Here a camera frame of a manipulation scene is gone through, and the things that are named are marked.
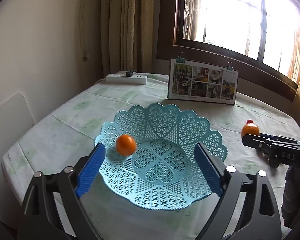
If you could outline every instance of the metal screw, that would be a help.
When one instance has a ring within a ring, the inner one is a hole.
[[[267,175],[266,172],[263,171],[263,170],[258,171],[258,174],[259,174],[261,177],[265,177],[265,176]]]
[[[40,177],[42,175],[42,172],[41,171],[36,171],[34,174],[33,174],[33,176],[35,177],[35,178],[38,178],[38,177]]]
[[[74,168],[72,166],[68,166],[68,167],[65,167],[65,169],[63,170],[65,173],[70,173],[74,170]]]
[[[227,169],[228,172],[231,172],[231,173],[236,171],[234,166],[227,166],[226,169]]]

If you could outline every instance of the tangerine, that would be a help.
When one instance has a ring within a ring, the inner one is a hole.
[[[252,134],[252,135],[259,136],[260,135],[259,127],[253,122],[249,122],[245,124],[241,130],[241,137],[243,137],[245,134]]]
[[[137,150],[137,144],[131,135],[123,134],[117,138],[115,148],[122,156],[129,156]]]

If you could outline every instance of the table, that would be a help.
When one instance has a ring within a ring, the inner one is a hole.
[[[236,103],[213,103],[167,100],[168,76],[146,74],[147,85],[106,84],[101,81],[72,98],[31,128],[3,156],[2,170],[20,203],[35,171],[59,173],[74,165],[93,149],[93,140],[101,125],[113,121],[120,110],[133,105],[149,106],[153,102],[175,104],[181,111],[194,110],[206,117],[212,130],[223,136],[228,148],[226,165],[240,172],[255,174],[263,169],[273,187],[281,210],[287,166],[271,168],[255,149],[243,146],[241,129],[247,119],[253,119],[262,133],[294,137],[300,140],[300,128],[285,113],[259,100],[237,93]],[[55,195],[62,203],[60,196]],[[244,193],[239,196],[226,233],[233,231],[243,205]],[[90,191],[81,198],[88,215],[105,239],[194,239],[213,211],[216,194],[178,211],[150,211],[117,196],[103,183],[100,175]],[[283,226],[282,234],[289,230]]]

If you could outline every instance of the lace-pattern basket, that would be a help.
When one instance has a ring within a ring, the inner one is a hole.
[[[136,152],[123,157],[115,150],[122,134],[137,142]],[[194,160],[194,146],[203,142],[207,150],[225,160],[227,148],[218,131],[192,110],[181,112],[175,105],[154,103],[120,111],[113,122],[105,122],[95,145],[106,147],[99,170],[106,185],[133,204],[152,210],[177,210],[211,194]]]

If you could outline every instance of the white power strip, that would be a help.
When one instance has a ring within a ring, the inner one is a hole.
[[[146,85],[147,76],[135,73],[131,77],[127,77],[125,74],[109,74],[106,76],[106,83]]]

